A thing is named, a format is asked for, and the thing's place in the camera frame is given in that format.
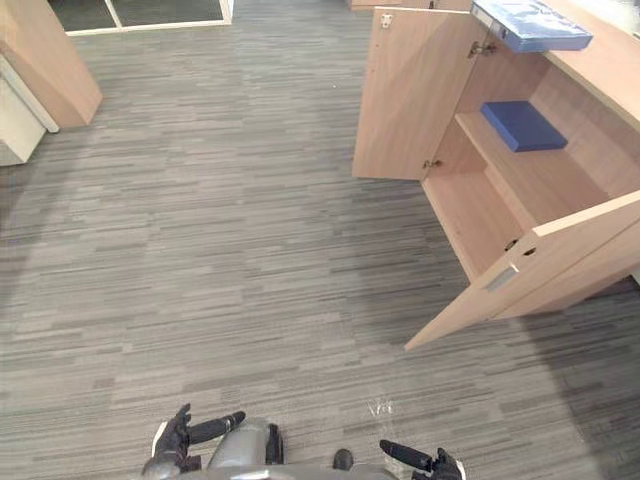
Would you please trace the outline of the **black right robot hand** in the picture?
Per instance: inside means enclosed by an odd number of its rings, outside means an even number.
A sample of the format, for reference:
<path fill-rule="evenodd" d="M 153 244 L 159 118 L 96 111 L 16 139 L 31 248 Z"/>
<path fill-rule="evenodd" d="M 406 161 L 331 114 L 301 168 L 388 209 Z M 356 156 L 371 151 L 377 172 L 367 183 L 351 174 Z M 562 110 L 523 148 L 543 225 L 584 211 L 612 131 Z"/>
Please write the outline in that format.
<path fill-rule="evenodd" d="M 463 464 L 442 447 L 437 449 L 435 458 L 386 439 L 379 441 L 379 447 L 389 457 L 411 467 L 412 479 L 464 480 L 467 478 Z"/>

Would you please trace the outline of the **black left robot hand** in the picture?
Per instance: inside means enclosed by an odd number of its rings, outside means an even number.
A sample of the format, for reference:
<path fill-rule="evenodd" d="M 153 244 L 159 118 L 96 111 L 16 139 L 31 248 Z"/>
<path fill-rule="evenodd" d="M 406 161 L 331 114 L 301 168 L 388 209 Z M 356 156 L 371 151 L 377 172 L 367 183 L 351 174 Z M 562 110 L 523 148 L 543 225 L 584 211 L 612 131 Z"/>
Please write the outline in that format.
<path fill-rule="evenodd" d="M 244 411 L 237 411 L 192 425 L 191 404 L 186 403 L 156 432 L 152 459 L 168 458 L 173 463 L 182 462 L 187 458 L 191 445 L 222 437 L 239 427 L 245 418 Z"/>

